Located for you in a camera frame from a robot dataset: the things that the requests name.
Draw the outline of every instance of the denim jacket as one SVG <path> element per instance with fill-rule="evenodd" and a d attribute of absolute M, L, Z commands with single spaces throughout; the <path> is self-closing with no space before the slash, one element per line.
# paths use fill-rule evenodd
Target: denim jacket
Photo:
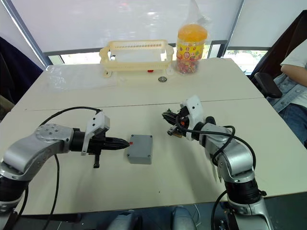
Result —
<path fill-rule="evenodd" d="M 281 98 L 267 97 L 267 100 L 278 113 L 282 111 L 288 104 L 290 104 L 294 98 L 307 90 L 307 87 L 291 80 L 284 73 L 275 78 L 274 82 L 283 93 L 283 95 Z"/>

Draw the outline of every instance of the black chair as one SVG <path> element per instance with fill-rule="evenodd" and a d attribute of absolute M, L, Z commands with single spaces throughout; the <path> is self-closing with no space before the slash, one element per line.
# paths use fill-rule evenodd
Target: black chair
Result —
<path fill-rule="evenodd" d="M 282 97 L 283 94 L 273 79 L 281 74 L 280 63 L 282 63 L 292 50 L 307 39 L 306 28 L 307 10 L 304 10 L 263 56 L 250 75 L 250 80 L 256 85 L 264 97 Z"/>

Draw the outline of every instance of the white shirt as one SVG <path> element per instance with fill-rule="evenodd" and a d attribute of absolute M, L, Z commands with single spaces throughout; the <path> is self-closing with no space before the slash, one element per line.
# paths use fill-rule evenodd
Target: white shirt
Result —
<path fill-rule="evenodd" d="M 307 39 L 299 44 L 281 65 L 300 66 L 307 69 Z M 302 105 L 307 108 L 307 92 L 302 93 L 291 101 L 291 103 Z"/>

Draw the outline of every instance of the orange lid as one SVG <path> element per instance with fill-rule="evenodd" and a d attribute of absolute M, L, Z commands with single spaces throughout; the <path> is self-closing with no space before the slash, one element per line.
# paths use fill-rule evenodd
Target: orange lid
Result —
<path fill-rule="evenodd" d="M 187 24 L 178 31 L 178 38 L 185 42 L 200 42 L 207 38 L 208 31 L 198 24 Z"/>

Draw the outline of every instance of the plastic basket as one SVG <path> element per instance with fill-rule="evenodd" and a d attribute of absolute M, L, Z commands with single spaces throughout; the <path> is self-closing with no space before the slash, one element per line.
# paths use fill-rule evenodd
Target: plastic basket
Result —
<path fill-rule="evenodd" d="M 166 40 L 111 41 L 100 50 L 99 56 L 105 68 L 104 76 L 109 77 L 113 71 L 150 69 L 165 69 L 167 74 L 172 74 L 173 53 Z"/>

